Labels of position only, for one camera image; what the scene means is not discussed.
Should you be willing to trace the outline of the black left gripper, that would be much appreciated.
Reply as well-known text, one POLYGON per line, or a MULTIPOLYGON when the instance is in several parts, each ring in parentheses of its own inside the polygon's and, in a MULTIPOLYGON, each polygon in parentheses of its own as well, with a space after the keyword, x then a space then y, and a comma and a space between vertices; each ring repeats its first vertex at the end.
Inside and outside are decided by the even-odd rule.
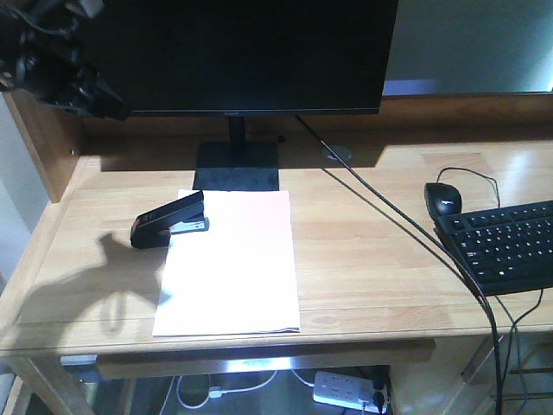
POLYGON ((84 65, 56 91, 39 98, 45 105, 80 117, 128 118, 128 105, 107 83, 99 70, 84 65))

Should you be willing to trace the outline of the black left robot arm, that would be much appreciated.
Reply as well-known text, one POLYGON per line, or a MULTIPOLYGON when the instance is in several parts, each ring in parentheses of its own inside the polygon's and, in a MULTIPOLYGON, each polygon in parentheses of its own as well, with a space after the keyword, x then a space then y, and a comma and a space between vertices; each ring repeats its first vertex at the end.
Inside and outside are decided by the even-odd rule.
POLYGON ((39 102, 80 117, 126 119, 130 110, 75 37, 101 1, 1 2, 1 91, 23 90, 39 102))

